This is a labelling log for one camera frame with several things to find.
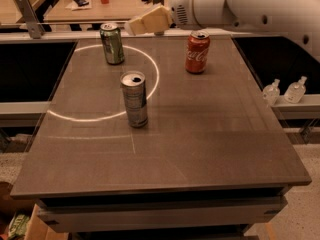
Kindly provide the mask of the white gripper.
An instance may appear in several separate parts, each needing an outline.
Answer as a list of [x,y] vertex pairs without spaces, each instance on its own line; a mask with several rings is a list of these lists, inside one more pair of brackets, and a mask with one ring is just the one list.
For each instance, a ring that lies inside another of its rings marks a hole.
[[169,10],[158,3],[149,8],[140,17],[130,19],[124,28],[130,35],[162,32],[170,28],[172,18],[181,29],[198,29],[199,24],[194,15],[194,0],[169,0]]

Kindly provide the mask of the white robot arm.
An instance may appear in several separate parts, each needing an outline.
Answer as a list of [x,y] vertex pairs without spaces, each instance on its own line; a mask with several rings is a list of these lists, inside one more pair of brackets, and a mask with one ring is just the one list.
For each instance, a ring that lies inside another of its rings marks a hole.
[[185,30],[282,34],[320,58],[320,0],[168,0],[130,19],[125,30],[139,35],[171,24]]

